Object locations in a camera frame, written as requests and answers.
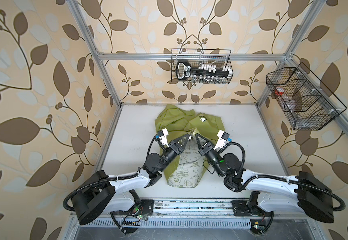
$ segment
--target floral wallpaper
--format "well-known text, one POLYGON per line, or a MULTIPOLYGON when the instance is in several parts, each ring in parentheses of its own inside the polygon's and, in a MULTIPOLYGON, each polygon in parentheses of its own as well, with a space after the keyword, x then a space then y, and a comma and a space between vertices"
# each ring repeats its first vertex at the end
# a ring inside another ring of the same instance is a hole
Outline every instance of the floral wallpaper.
POLYGON ((230 84, 171 81, 167 61, 105 61, 106 69, 124 103, 255 103, 265 88, 265 75, 274 61, 232 61, 230 84))
POLYGON ((115 106, 81 36, 64 1, 0 0, 0 239, 57 239, 93 171, 115 106))
POLYGON ((284 53, 312 0, 78 0, 104 53, 284 53))
MULTIPOLYGON (((326 1, 294 57, 348 107, 348 1, 326 1)), ((293 131, 274 98, 261 109, 290 173, 312 173, 345 201, 346 209, 334 213, 335 222, 322 225, 330 239, 348 240, 348 137, 334 121, 319 131, 293 131)), ((348 109, 343 114, 348 117, 348 109)))

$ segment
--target black rack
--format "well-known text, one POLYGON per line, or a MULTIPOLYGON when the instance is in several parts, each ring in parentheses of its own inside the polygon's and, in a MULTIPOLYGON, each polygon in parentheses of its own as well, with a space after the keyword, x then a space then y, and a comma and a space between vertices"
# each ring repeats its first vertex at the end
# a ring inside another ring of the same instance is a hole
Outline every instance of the black rack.
POLYGON ((234 74, 230 53, 231 50, 173 48, 171 82, 229 84, 234 74))
POLYGON ((293 130, 320 130, 347 107, 305 64, 301 64, 268 73, 266 84, 293 130), (310 82, 308 73, 319 80, 319 87, 310 82), (332 100, 342 106, 334 107, 332 100))

